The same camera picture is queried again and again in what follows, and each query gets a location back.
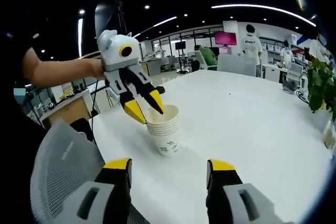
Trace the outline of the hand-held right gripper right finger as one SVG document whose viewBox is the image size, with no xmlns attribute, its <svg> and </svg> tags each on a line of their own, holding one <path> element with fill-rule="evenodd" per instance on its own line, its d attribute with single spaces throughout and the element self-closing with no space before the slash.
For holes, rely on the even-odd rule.
<svg viewBox="0 0 336 224">
<path fill-rule="evenodd" d="M 206 188 L 209 223 L 276 222 L 274 204 L 255 186 L 244 184 L 230 163 L 207 161 Z"/>
</svg>

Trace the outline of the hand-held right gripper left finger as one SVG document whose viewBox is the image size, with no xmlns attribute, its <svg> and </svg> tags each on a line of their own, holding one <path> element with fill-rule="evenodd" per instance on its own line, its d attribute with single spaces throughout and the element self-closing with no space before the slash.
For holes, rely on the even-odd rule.
<svg viewBox="0 0 336 224">
<path fill-rule="evenodd" d="M 93 181 L 69 195 L 70 223 L 127 223 L 132 159 L 107 162 Z"/>
</svg>

